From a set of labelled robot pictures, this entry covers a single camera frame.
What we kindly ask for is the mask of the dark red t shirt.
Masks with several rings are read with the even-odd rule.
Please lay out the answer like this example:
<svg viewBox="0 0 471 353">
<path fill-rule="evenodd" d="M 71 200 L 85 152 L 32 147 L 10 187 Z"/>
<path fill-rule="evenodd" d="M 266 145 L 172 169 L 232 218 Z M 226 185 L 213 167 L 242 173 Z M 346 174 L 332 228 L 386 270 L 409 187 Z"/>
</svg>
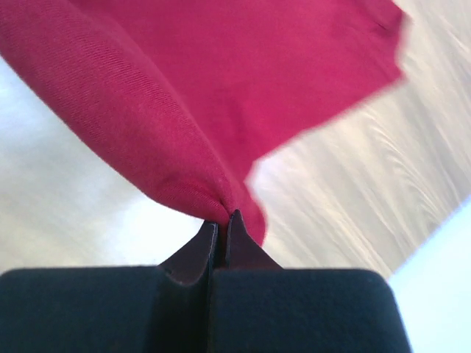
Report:
<svg viewBox="0 0 471 353">
<path fill-rule="evenodd" d="M 3 1 L 1 55 L 155 201 L 262 243 L 252 164 L 401 77 L 393 1 Z"/>
</svg>

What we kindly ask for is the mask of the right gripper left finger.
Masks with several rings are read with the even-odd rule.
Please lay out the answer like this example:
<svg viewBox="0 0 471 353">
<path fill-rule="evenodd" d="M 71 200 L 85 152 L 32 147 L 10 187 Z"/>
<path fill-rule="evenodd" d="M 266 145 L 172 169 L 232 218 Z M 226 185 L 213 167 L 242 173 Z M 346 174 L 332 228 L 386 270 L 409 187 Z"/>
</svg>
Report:
<svg viewBox="0 0 471 353">
<path fill-rule="evenodd" d="M 204 352 L 218 227 L 160 265 L 1 275 L 3 352 Z"/>
</svg>

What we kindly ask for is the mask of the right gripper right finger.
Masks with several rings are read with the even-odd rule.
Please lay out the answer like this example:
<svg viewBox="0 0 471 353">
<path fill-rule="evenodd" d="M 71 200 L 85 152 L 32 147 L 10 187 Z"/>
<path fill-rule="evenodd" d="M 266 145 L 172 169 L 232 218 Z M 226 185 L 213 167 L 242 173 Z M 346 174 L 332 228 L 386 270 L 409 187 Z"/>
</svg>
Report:
<svg viewBox="0 0 471 353">
<path fill-rule="evenodd" d="M 385 279 L 357 268 L 284 269 L 248 235 L 240 212 L 213 272 L 211 352 L 409 352 Z"/>
</svg>

